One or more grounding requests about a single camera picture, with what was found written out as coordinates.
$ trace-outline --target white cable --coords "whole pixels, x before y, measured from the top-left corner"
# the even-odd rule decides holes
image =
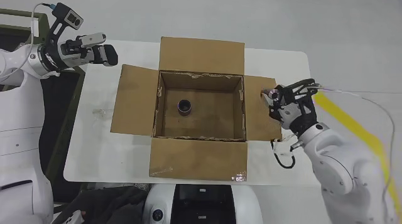
[[[360,99],[364,99],[364,100],[376,105],[381,110],[383,110],[386,113],[386,115],[389,117],[389,119],[391,121],[391,125],[392,125],[392,134],[391,134],[391,143],[389,144],[389,174],[388,174],[388,179],[387,179],[386,185],[384,187],[384,191],[383,191],[383,202],[385,202],[385,196],[386,196],[386,193],[388,191],[389,185],[391,184],[392,174],[393,174],[393,171],[392,171],[392,163],[393,163],[392,162],[393,161],[392,156],[393,156],[393,147],[394,147],[394,140],[395,140],[395,121],[392,118],[391,114],[388,112],[387,109],[385,109],[382,105],[378,104],[377,102],[372,101],[370,99],[367,99],[365,97],[362,97],[362,96],[360,96],[358,94],[355,94],[355,93],[352,93],[352,92],[346,92],[346,91],[343,91],[343,90],[329,89],[329,88],[325,88],[325,87],[323,87],[321,85],[318,85],[317,87],[306,87],[306,88],[315,88],[315,89],[323,90],[324,92],[338,92],[338,93],[349,94],[351,96],[359,97]]]
[[[29,50],[28,53],[26,54],[26,58],[25,58],[24,62],[23,62],[17,69],[13,70],[11,73],[9,73],[9,74],[7,74],[7,75],[4,75],[4,76],[0,76],[0,79],[3,79],[3,78],[5,78],[5,77],[8,77],[8,76],[10,76],[10,75],[16,73],[18,70],[20,70],[20,69],[25,65],[26,61],[27,61],[28,58],[30,57],[31,50],[32,50],[32,47],[33,47],[33,37],[34,37],[34,34],[33,34],[33,32],[34,32],[34,24],[33,24],[34,20],[33,20],[33,15],[34,15],[34,13],[35,13],[36,7],[38,7],[39,5],[44,5],[44,4],[43,4],[43,3],[39,3],[39,4],[35,5],[34,8],[33,8],[33,10],[32,10],[32,13],[31,13],[31,46],[30,46],[30,50]]]

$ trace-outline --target black cloth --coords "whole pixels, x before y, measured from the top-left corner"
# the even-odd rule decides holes
[[[63,223],[76,210],[85,212],[84,224],[140,224],[147,194],[134,186],[83,191],[53,224]]]

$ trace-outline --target black panel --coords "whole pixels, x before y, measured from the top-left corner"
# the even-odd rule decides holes
[[[176,185],[170,223],[236,224],[231,186]]]

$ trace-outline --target torn cardboard edge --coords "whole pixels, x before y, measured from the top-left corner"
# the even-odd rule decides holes
[[[187,139],[190,141],[224,141],[224,142],[245,142],[245,139],[223,139],[216,137],[189,137],[189,136],[180,136],[180,137],[165,137],[165,136],[154,136],[155,139]]]
[[[242,134],[244,138],[218,138],[218,137],[204,137],[204,136],[199,136],[199,137],[190,137],[190,136],[157,136],[156,131],[157,131],[157,120],[159,113],[163,113],[163,110],[160,110],[160,104],[161,104],[161,97],[163,95],[163,92],[166,92],[167,88],[165,86],[161,85],[161,82],[163,82],[163,74],[168,73],[168,74],[175,74],[175,75],[187,75],[193,79],[197,78],[202,78],[202,77],[226,77],[228,79],[230,78],[239,78],[239,84],[240,84],[240,89],[238,90],[239,92],[239,98],[241,101],[241,112],[242,112]],[[230,75],[230,74],[219,74],[219,73],[197,73],[197,72],[178,72],[178,71],[168,71],[168,70],[160,70],[158,74],[158,88],[157,88],[157,93],[156,93],[156,105],[155,105],[155,115],[154,115],[154,121],[153,121],[153,130],[152,130],[152,137],[154,138],[161,138],[161,139],[187,139],[187,140],[201,140],[201,141],[224,141],[224,142],[245,142],[246,141],[246,107],[244,104],[244,77],[243,75]]]

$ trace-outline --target cable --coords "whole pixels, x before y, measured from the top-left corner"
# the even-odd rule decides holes
[[[274,151],[274,142],[273,142],[273,141],[271,141],[271,147],[272,147],[272,151]],[[278,164],[279,164],[282,168],[285,168],[285,169],[292,169],[292,168],[295,166],[295,164],[296,164],[296,159],[295,159],[295,156],[293,155],[293,148],[292,148],[292,147],[290,147],[290,153],[291,153],[291,165],[290,165],[290,166],[285,166],[285,165],[282,164],[282,162],[279,160],[278,155],[274,152],[275,159],[276,159],[276,161],[278,162]]]
[[[387,179],[386,185],[385,185],[384,190],[383,190],[383,202],[385,202],[385,196],[386,196],[386,193],[388,191],[389,185],[391,184],[392,174],[393,174],[393,171],[392,171],[392,167],[393,167],[392,156],[393,156],[393,147],[394,147],[394,140],[395,140],[395,121],[392,118],[391,114],[388,112],[387,109],[385,109],[382,105],[378,104],[377,102],[372,101],[370,99],[367,99],[365,97],[362,97],[362,96],[360,96],[358,94],[355,94],[355,93],[352,93],[352,92],[347,92],[347,91],[343,91],[343,90],[329,89],[329,88],[325,88],[325,87],[323,87],[323,86],[321,86],[319,84],[318,84],[318,86],[311,86],[311,87],[306,87],[306,88],[320,89],[320,90],[323,90],[324,92],[338,92],[338,93],[349,94],[351,96],[359,97],[360,99],[364,99],[364,100],[376,105],[381,110],[383,110],[386,113],[386,115],[389,117],[389,119],[391,121],[391,124],[392,124],[392,134],[391,134],[391,143],[389,144],[389,175],[388,175],[388,179]]]
[[[39,3],[39,4],[35,5],[34,8],[33,8],[33,10],[32,10],[32,13],[31,13],[31,46],[30,46],[30,49],[28,50],[28,53],[26,54],[26,58],[25,58],[24,62],[23,62],[17,69],[13,70],[11,73],[9,73],[9,74],[7,74],[7,75],[4,75],[4,76],[0,76],[0,79],[6,78],[6,77],[8,77],[8,76],[10,76],[10,75],[12,75],[12,74],[14,74],[14,73],[16,73],[18,70],[20,70],[20,69],[25,65],[26,61],[27,61],[28,58],[30,57],[31,50],[32,50],[32,47],[33,47],[33,37],[34,37],[34,36],[33,36],[33,32],[34,32],[34,26],[33,26],[34,20],[33,20],[33,15],[34,15],[34,13],[35,13],[36,7],[38,7],[39,5],[43,5],[43,6],[47,6],[47,7],[50,7],[50,6],[51,6],[51,4]]]

